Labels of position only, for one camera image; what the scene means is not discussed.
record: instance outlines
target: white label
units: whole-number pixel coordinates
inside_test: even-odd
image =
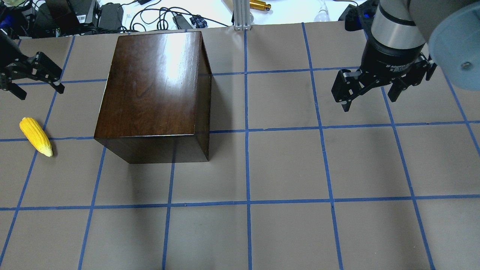
[[[77,19],[81,24],[85,23],[86,18],[87,18],[87,15],[78,15],[77,16]]]

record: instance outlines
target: bolt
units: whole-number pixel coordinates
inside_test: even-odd
[[[471,66],[472,66],[472,63],[467,61],[462,64],[462,69],[469,69]]]

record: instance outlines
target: brown box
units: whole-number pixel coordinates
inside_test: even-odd
[[[208,161],[211,73],[201,32],[120,36],[95,140],[128,163]]]

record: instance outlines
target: black ring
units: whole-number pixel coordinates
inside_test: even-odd
[[[396,24],[399,24],[399,25],[408,25],[408,26],[416,26],[415,22],[413,21],[408,21],[408,20],[402,20],[402,19],[399,19],[397,17],[394,17],[392,15],[390,15],[388,12],[386,12],[383,8],[382,8],[382,5],[378,5],[378,10],[380,10],[380,12],[382,13],[383,16],[385,16],[385,18],[387,18],[388,20],[396,23]]]

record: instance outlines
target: brass metal part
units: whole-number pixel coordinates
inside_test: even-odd
[[[261,11],[269,11],[272,5],[259,0],[250,0],[250,8]]]

